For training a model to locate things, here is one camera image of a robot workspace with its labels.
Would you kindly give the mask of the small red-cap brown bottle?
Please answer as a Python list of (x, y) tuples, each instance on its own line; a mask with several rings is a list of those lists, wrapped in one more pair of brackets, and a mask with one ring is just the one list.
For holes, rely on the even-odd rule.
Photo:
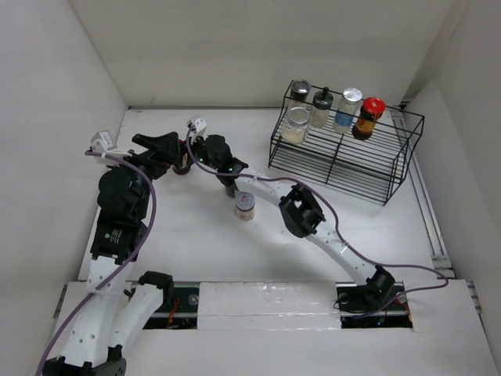
[(171, 169), (176, 175), (187, 175), (190, 172), (191, 166), (189, 154), (184, 152), (179, 161), (171, 166)]

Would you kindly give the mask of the grey-lid dark sauce jar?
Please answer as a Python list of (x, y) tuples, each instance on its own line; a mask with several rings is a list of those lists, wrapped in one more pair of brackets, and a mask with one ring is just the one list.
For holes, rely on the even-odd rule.
[(239, 191), (236, 186), (225, 186), (224, 189), (225, 189), (225, 194), (231, 198), (235, 198), (236, 193)]

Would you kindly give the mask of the silver-lid white powder jar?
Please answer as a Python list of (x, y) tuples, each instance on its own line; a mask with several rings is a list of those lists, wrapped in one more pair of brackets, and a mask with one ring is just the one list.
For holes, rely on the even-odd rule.
[(309, 112), (304, 107), (290, 107), (281, 128), (282, 138), (291, 144), (304, 142), (309, 126)]

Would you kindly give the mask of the black-pump-lid spice jar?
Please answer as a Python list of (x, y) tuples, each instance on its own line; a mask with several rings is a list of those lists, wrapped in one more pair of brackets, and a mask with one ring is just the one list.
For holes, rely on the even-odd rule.
[(310, 110), (310, 125), (313, 128), (323, 128), (326, 125), (332, 104), (333, 95), (328, 87), (315, 93)]

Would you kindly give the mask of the silver-lid blue-label jar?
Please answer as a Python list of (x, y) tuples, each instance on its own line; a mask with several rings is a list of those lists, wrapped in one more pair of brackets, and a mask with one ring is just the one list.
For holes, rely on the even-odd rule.
[(362, 101), (362, 92), (357, 88), (346, 88), (335, 111), (333, 130), (344, 134), (351, 127), (353, 118)]

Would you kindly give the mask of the red-lid brown sauce bottle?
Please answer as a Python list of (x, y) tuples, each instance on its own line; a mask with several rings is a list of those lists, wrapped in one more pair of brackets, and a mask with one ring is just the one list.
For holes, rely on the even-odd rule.
[(373, 134), (377, 121), (386, 109), (385, 102), (378, 97), (368, 97), (363, 101), (352, 135), (358, 140), (368, 140)]

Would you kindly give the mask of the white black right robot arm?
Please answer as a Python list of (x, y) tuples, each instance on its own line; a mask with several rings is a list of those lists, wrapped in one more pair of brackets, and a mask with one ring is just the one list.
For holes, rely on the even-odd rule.
[(380, 264), (354, 251), (328, 223), (317, 201), (318, 192), (294, 178), (269, 178), (235, 158), (225, 138), (212, 135), (188, 136), (191, 161), (215, 175), (226, 187), (253, 194), (276, 206), (287, 230), (325, 251), (356, 283), (348, 296), (354, 299), (353, 311), (368, 313), (381, 308), (391, 297), (394, 277)]

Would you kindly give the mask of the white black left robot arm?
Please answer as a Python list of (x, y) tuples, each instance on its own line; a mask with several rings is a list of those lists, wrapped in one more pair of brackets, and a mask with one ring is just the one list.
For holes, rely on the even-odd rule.
[(91, 246), (88, 294), (60, 325), (41, 357), (38, 375), (123, 375), (132, 344), (156, 310), (176, 305), (174, 281), (148, 271), (139, 278), (124, 309), (129, 275), (153, 228), (157, 195), (153, 181), (182, 162), (176, 132), (151, 137), (136, 134), (140, 154), (121, 151), (98, 132), (86, 155), (110, 165), (99, 180), (100, 213)]

